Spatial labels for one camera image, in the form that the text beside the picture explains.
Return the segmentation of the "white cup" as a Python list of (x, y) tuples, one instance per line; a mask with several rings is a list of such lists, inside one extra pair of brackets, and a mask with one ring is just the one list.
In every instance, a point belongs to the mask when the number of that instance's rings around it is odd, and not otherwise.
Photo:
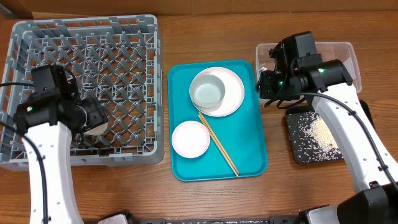
[(95, 128), (89, 129), (84, 132), (85, 135), (99, 136), (103, 134), (108, 128), (107, 123), (103, 123)]

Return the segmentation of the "grey-green bowl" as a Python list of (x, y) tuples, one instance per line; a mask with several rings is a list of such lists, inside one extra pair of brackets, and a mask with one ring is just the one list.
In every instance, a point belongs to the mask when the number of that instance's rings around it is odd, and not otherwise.
[(202, 108), (218, 106), (225, 96), (223, 81), (215, 75), (197, 75), (190, 84), (189, 95), (192, 102)]

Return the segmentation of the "pink bowl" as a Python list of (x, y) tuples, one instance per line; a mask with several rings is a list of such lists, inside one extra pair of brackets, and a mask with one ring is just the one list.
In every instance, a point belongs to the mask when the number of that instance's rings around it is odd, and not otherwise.
[(210, 134), (202, 123), (185, 121), (174, 129), (171, 143), (178, 155), (194, 159), (200, 157), (208, 149)]

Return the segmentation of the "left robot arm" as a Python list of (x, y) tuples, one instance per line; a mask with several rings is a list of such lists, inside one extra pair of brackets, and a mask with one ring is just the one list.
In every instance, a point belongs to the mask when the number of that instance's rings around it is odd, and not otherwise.
[(32, 69), (34, 91), (17, 106), (14, 122), (27, 153), (31, 223), (82, 223), (73, 188), (73, 135), (108, 128), (97, 98), (81, 98), (75, 76), (59, 65)]

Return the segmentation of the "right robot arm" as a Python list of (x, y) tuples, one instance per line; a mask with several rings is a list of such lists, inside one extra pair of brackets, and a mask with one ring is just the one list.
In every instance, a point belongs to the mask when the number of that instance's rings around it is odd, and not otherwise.
[(324, 120), (352, 178), (355, 194), (337, 206), (314, 207), (296, 223), (397, 223), (397, 161), (360, 105), (353, 77), (341, 60), (325, 61), (310, 31), (269, 49), (274, 69), (263, 71), (256, 91), (267, 104), (306, 101)]

